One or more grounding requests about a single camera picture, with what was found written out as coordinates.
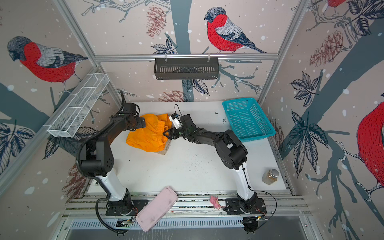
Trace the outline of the beige drawstring shorts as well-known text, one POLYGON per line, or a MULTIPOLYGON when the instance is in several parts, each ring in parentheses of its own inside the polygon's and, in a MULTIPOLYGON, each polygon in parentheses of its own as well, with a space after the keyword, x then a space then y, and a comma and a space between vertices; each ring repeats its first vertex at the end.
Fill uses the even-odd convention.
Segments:
POLYGON ((164 148, 164 150, 162 150, 162 151, 158 151, 158 152, 156 152, 156 154, 159 154, 159 155, 165 155, 166 153, 167 153, 167 151, 168 151, 168 149, 169 149, 169 147, 170 147, 170 145, 171 145, 171 140, 168 140, 167 142, 166 142, 166 144, 165 144, 165 148, 164 148))

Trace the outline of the orange shorts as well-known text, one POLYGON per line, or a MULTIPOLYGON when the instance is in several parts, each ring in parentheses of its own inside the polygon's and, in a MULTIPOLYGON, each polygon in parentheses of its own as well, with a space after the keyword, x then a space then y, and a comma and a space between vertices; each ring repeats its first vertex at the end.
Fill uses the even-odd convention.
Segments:
POLYGON ((149 153, 164 151, 169 139, 163 133, 172 128, 169 115, 146 114, 143 118, 146 127, 130 132, 126 144, 149 153))

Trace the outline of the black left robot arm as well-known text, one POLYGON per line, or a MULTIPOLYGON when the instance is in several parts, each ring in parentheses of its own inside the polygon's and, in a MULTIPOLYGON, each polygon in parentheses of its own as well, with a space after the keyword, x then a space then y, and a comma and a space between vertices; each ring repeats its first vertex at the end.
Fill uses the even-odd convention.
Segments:
POLYGON ((135 131, 145 126, 145 119, 140 117, 140 107, 134 103, 123 103, 119 111, 110 117, 110 122, 101 131, 84 140, 78 148, 78 171, 85 178, 95 180, 111 202, 123 200, 128 193, 113 171, 111 144, 121 132, 135 131))

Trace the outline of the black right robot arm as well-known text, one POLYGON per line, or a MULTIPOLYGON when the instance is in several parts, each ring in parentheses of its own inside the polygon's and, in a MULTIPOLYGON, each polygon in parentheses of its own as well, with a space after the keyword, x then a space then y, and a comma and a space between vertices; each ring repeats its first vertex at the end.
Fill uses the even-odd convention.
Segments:
POLYGON ((169 117, 173 127, 166 130, 163 136, 169 140, 183 138, 190 143, 204 144, 216 149, 222 163, 235 173, 239 206, 244 213, 250 213, 256 207, 257 193, 252 190, 247 171, 248 150, 231 130, 211 132, 198 128, 189 114, 172 114, 169 117))

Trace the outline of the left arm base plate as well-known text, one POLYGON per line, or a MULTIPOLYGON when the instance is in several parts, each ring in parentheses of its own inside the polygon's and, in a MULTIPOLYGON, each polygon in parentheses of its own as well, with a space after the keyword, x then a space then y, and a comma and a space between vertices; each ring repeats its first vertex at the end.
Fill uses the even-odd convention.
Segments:
POLYGON ((148 200, 120 200, 118 202, 107 202, 106 216, 108 217, 123 217, 123 216, 136 216, 147 205, 148 200))

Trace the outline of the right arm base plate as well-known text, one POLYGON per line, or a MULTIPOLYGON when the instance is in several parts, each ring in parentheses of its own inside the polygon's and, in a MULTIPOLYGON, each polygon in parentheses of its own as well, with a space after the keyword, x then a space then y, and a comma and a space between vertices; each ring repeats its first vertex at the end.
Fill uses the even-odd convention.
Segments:
POLYGON ((255 201, 243 201, 240 199, 225 199, 223 210, 228 215, 266 215, 266 205, 263 199, 255 201))

